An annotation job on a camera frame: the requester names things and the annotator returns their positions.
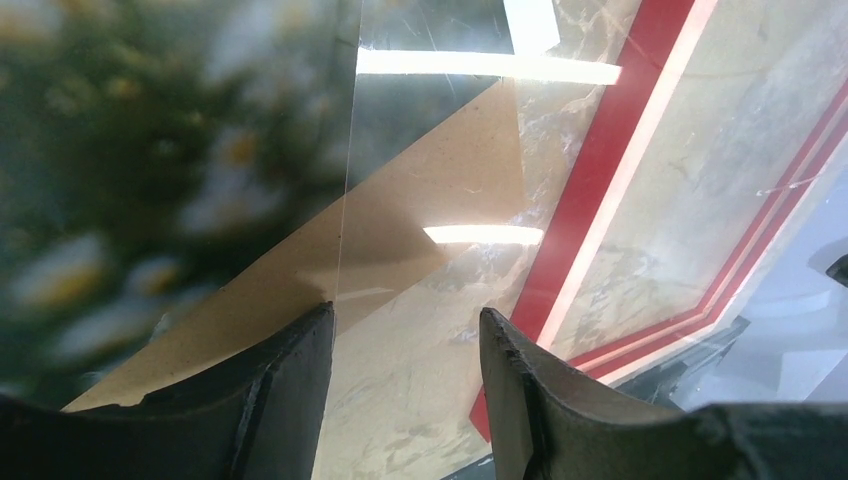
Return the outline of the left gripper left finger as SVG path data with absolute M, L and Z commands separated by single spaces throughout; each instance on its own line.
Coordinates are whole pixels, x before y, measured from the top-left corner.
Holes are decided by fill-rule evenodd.
M 133 406 L 66 413 L 1 400 L 5 479 L 308 479 L 331 378 L 323 303 Z

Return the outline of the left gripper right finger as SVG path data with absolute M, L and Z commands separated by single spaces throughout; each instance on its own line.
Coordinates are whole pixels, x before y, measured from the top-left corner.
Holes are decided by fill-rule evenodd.
M 479 349 L 499 479 L 843 479 L 843 403 L 691 412 L 621 393 L 484 308 Z

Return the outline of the clear glass sheet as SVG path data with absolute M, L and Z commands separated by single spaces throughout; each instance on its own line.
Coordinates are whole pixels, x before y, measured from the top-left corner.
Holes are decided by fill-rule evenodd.
M 525 206 L 503 225 L 430 227 L 462 251 L 348 329 L 338 317 L 317 479 L 489 477 L 480 311 L 511 319 L 642 1 L 508 1 L 507 74 L 481 1 L 368 1 L 352 189 L 495 82 L 514 84 Z

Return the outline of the red picture frame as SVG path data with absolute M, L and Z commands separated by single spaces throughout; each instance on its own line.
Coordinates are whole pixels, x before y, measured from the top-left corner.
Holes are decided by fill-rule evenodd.
M 642 1 L 512 322 L 675 410 L 847 397 L 847 5 Z

